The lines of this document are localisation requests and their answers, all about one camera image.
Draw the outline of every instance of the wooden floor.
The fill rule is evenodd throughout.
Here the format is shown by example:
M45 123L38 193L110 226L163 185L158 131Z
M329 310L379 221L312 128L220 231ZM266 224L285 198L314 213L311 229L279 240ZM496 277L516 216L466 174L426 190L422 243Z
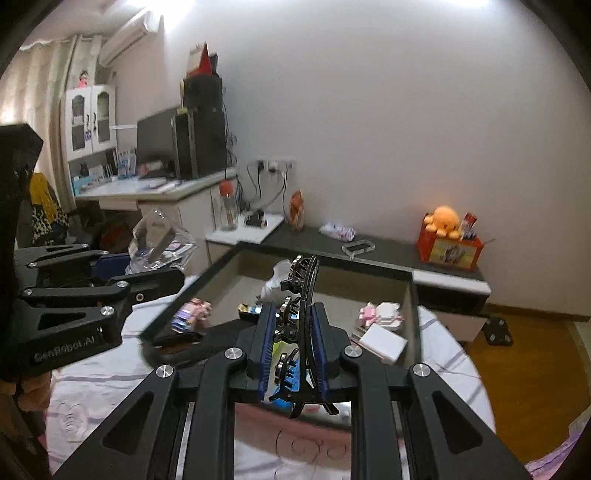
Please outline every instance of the wooden floor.
M466 351L491 399L496 433L527 463L559 446L589 406L589 385L569 324L499 315L512 347L489 346L481 332Z

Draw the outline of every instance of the dark countertop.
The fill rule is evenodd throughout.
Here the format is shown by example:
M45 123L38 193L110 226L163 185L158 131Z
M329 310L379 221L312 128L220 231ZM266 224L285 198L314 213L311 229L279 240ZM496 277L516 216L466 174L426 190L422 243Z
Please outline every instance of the dark countertop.
M485 281L478 267L474 271L467 271L421 262L417 245L414 243L377 238L362 233L357 234L354 240L370 240L375 244L374 251L356 256L360 260ZM341 250L343 242L322 235L317 228L311 226L306 226L300 233L294 233L288 224L283 223L262 244L308 254L329 254L349 258Z

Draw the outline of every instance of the leopard print fabric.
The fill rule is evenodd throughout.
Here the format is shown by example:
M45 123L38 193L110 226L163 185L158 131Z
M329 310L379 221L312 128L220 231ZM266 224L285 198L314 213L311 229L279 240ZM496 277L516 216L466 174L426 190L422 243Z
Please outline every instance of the leopard print fabric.
M59 205L57 205L55 223L61 225L66 230L70 227L68 217ZM43 207L41 205L33 205L33 243L39 240L43 235L52 233L52 231L51 225L43 213ZM55 242L53 240L48 240L44 243L44 246L54 244Z

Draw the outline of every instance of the white wall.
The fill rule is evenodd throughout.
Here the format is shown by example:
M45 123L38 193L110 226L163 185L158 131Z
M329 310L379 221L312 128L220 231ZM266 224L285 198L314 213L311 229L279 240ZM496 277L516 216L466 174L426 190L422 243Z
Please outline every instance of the white wall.
M115 66L119 123L178 104L188 50L207 40L239 161L294 155L309 223L413 241L425 211L470 210L496 238L480 260L491 300L591 314L591 95L520 2L200 0L172 13Z

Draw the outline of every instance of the clear plastic bag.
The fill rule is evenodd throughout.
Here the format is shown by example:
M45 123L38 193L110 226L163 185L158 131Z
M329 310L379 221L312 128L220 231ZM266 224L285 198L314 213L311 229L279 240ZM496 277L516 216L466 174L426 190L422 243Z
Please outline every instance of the clear plastic bag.
M154 209L134 227L134 239L128 250L131 261L125 273L129 275L168 266L184 271L196 249L196 241L189 232Z

